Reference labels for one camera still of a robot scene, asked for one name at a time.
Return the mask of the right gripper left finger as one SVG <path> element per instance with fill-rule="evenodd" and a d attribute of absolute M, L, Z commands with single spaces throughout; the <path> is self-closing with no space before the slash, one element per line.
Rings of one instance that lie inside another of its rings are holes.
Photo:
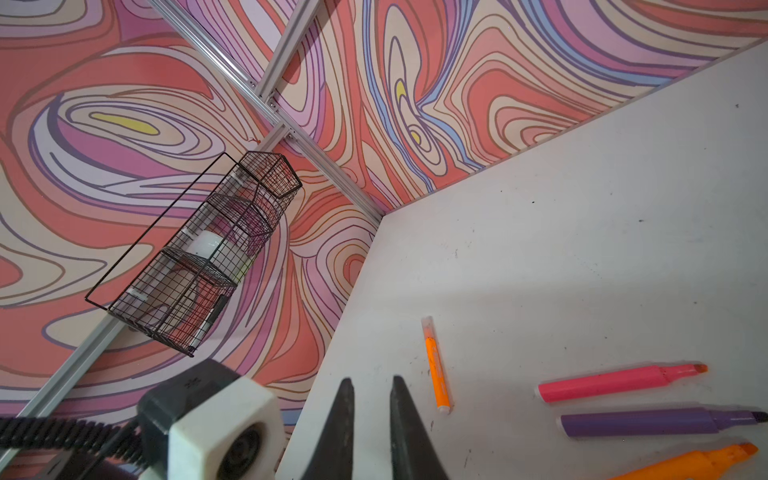
<path fill-rule="evenodd" d="M 355 393 L 341 381 L 302 479 L 350 480 L 353 476 Z"/>

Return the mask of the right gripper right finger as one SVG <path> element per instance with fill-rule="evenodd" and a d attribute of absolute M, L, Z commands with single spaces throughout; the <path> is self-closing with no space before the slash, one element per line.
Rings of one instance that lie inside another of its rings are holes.
<path fill-rule="evenodd" d="M 390 392 L 390 451 L 394 480 L 448 479 L 401 376 Z"/>

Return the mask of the orange highlighter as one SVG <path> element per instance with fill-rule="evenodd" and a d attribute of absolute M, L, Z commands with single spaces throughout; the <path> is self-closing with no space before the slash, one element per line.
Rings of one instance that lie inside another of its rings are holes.
<path fill-rule="evenodd" d="M 440 413 L 448 415 L 453 409 L 453 402 L 439 350 L 439 342 L 436 335 L 434 320 L 431 316 L 424 317 L 421 319 L 421 325 L 436 407 Z"/>

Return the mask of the orange thin marker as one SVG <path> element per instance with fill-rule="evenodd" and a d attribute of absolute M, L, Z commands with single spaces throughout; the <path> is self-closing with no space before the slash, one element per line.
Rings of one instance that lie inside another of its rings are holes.
<path fill-rule="evenodd" d="M 710 451 L 692 451 L 615 477 L 615 480 L 720 479 L 733 466 L 759 452 L 752 443 L 734 444 Z"/>

